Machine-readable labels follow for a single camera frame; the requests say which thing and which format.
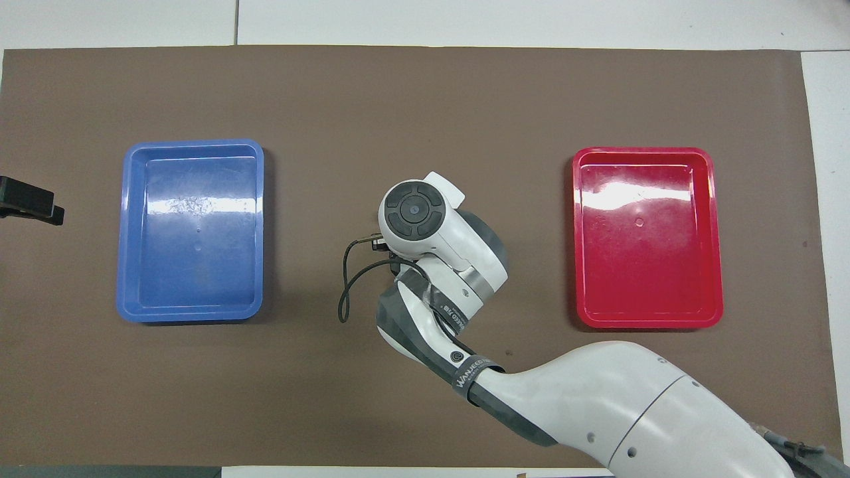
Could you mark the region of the brown table mat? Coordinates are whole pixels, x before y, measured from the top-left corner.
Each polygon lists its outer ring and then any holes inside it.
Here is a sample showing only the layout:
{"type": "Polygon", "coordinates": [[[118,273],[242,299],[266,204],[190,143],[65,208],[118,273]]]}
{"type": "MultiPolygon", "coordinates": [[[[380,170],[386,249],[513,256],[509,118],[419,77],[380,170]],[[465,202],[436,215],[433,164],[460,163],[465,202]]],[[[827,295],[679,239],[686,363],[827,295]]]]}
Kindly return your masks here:
{"type": "Polygon", "coordinates": [[[401,356],[375,325],[386,268],[337,320],[342,255],[392,185],[437,171],[507,249],[462,340],[519,372],[632,340],[738,414],[841,455],[815,164],[797,52],[206,46],[4,54],[0,175],[63,226],[0,220],[0,466],[567,468],[401,356]],[[122,175],[140,142],[265,152],[264,299],[239,324],[116,311],[122,175]],[[604,332],[574,305],[579,149],[677,146],[715,164],[724,313],[604,332]]]}

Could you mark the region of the blue plastic tray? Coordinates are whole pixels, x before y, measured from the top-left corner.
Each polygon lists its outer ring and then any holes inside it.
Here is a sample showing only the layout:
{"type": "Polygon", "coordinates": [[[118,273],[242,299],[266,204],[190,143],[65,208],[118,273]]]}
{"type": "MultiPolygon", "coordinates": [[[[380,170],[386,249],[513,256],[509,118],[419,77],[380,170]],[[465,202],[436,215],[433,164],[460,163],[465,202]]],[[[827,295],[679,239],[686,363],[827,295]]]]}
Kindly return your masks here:
{"type": "Polygon", "coordinates": [[[264,152],[252,139],[143,142],[124,157],[116,311],[240,323],[264,296],[264,152]]]}

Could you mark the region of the red plastic tray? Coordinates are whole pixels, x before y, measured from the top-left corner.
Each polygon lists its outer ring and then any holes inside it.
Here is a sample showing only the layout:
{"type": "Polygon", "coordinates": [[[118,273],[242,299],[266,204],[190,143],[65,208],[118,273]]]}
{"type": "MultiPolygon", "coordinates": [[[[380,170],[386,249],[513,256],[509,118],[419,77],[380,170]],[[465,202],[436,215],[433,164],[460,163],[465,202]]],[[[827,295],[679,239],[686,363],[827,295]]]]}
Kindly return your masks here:
{"type": "Polygon", "coordinates": [[[589,147],[570,164],[576,310],[593,329],[709,329],[724,312],[713,158],[589,147]]]}

